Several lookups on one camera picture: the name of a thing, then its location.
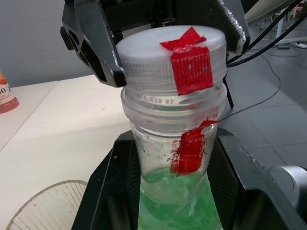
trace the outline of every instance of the white plastic object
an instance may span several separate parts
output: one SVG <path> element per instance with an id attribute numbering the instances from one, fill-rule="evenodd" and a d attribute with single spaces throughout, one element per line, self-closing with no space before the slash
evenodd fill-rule
<path id="1" fill-rule="evenodd" d="M 176 92 L 176 84 L 169 51 L 160 45 L 179 39 L 191 26 L 167 26 L 135 33 L 117 44 L 127 86 L 143 92 Z M 208 47 L 213 83 L 220 82 L 227 73 L 226 40 L 222 31 L 207 27 L 193 26 L 206 41 L 195 46 Z"/>
<path id="2" fill-rule="evenodd" d="M 44 189 L 18 210 L 6 230 L 70 230 L 86 185 L 71 180 Z"/>

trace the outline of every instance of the plastic bottle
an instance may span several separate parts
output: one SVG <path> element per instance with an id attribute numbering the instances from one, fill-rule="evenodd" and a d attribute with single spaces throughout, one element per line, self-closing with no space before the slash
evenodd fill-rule
<path id="1" fill-rule="evenodd" d="M 212 86 L 182 94 L 171 60 L 174 51 L 160 43 L 177 40 L 189 29 L 155 28 L 117 44 L 127 81 L 122 105 L 141 165 L 141 230 L 222 228 L 206 175 L 217 124 L 203 124 L 218 120 L 225 106 L 226 41 L 217 29 L 194 26 L 206 39 L 193 47 L 209 50 L 210 58 L 200 63 L 208 65 L 202 66 L 206 71 L 211 68 Z"/>
<path id="2" fill-rule="evenodd" d="M 8 112 L 19 105 L 19 101 L 11 92 L 11 89 L 0 72 L 0 114 Z"/>

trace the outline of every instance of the clear plastic lid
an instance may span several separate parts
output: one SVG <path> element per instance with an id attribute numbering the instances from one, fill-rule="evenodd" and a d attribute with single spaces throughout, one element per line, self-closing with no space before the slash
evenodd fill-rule
<path id="1" fill-rule="evenodd" d="M 162 47 L 161 42 L 179 39 L 191 26 L 168 26 L 133 34 L 117 44 L 127 86 L 142 92 L 175 92 L 177 87 L 171 63 L 173 51 Z M 206 41 L 194 46 L 207 47 L 213 84 L 227 73 L 226 40 L 222 31 L 207 26 L 193 26 Z"/>

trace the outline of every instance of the gray floor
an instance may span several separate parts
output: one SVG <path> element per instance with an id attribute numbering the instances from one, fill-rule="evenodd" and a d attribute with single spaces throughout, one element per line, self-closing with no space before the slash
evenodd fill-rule
<path id="1" fill-rule="evenodd" d="M 307 36 L 306 20 L 299 29 L 288 37 Z M 262 31 L 257 26 L 250 28 L 252 38 Z M 276 32 L 271 32 L 256 48 L 266 46 L 275 36 Z M 282 56 L 263 55 L 281 78 L 281 90 L 269 101 L 224 120 L 219 127 L 238 136 L 245 149 L 267 168 L 285 164 L 307 168 L 307 50 L 273 48 L 268 53 Z M 227 82 L 235 107 L 231 110 L 227 104 L 223 117 L 268 98 L 278 87 L 277 78 L 261 56 L 229 68 Z"/>

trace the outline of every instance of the wall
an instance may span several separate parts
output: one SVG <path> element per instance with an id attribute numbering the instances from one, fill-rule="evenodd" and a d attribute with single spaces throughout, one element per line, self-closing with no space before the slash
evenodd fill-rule
<path id="1" fill-rule="evenodd" d="M 91 74 L 59 34 L 64 0 L 0 1 L 0 70 L 11 87 Z"/>

